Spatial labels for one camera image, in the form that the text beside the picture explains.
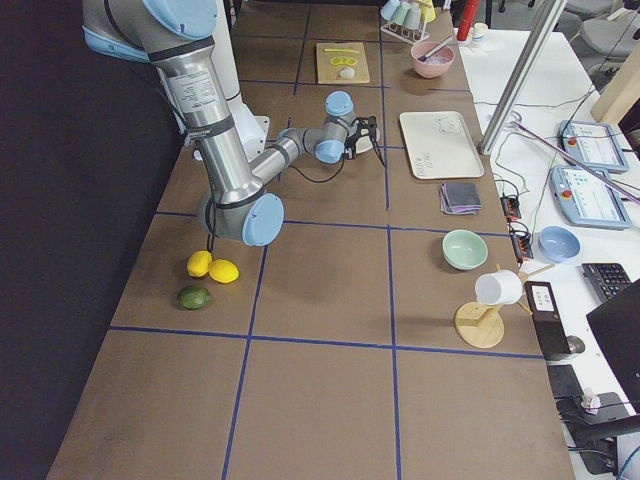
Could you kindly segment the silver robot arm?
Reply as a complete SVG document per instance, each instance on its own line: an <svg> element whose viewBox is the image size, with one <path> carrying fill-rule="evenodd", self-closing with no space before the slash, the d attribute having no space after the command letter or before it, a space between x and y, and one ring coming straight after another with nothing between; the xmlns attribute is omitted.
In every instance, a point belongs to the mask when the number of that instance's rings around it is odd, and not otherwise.
<svg viewBox="0 0 640 480"><path fill-rule="evenodd" d="M247 157L221 80L235 71L224 7L219 1L85 1L90 49L150 63L165 77L170 103L200 151L211 195L202 217L214 235L264 246L279 234L284 206L267 184L302 154L335 164L355 131L351 97L331 93L320 128L283 130L255 158Z"/></svg>

